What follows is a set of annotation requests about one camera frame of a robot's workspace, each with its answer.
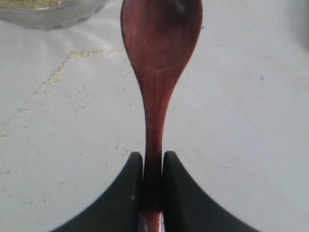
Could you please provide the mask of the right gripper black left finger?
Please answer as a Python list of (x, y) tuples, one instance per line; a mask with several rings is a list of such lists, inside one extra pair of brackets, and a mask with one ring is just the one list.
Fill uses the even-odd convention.
[(136, 232), (138, 230), (142, 156), (132, 152), (106, 191), (55, 232)]

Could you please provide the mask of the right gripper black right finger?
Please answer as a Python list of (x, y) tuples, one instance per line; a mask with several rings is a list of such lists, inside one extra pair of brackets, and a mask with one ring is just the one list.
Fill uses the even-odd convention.
[(163, 219), (167, 232), (254, 232), (209, 197), (175, 152), (163, 159)]

